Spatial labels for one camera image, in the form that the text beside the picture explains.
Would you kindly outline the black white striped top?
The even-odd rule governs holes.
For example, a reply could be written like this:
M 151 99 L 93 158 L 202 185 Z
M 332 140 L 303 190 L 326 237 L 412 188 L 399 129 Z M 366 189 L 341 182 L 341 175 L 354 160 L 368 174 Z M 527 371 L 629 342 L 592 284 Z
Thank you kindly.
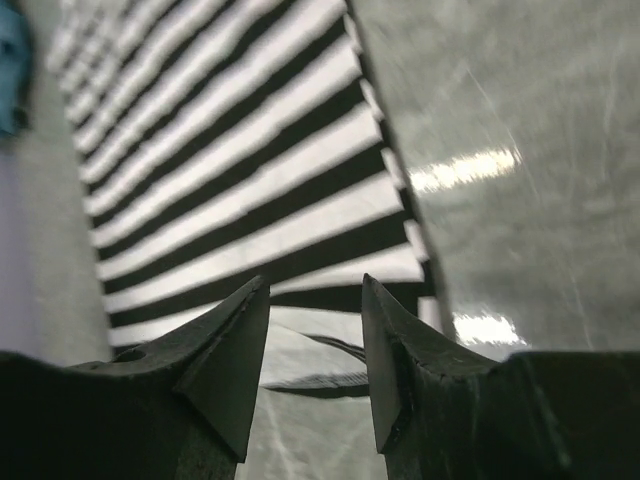
M 48 59 L 115 352 L 271 287 L 260 382 L 368 392 L 361 284 L 437 321 L 347 1 L 64 1 Z

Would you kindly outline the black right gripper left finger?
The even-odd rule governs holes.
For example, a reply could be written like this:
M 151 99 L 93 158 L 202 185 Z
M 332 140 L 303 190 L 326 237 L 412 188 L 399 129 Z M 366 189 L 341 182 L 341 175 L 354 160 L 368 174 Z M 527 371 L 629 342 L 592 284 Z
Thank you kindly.
M 247 456 L 269 322 L 254 278 L 109 362 L 1 355 L 5 479 L 231 479 Z

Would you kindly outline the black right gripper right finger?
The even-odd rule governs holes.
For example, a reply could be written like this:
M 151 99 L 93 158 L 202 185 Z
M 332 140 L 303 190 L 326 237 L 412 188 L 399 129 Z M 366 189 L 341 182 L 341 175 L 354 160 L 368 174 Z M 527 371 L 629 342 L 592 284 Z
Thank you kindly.
M 377 450 L 392 479 L 635 479 L 639 356 L 496 362 L 409 313 L 376 279 L 362 324 Z

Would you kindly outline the teal blue tank top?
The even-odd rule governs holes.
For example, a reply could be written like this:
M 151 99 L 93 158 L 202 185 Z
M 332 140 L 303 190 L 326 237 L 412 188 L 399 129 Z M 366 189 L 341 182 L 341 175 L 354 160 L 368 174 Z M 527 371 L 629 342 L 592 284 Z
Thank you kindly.
M 16 135 L 26 123 L 32 71 L 32 43 L 25 16 L 1 2 L 1 136 Z

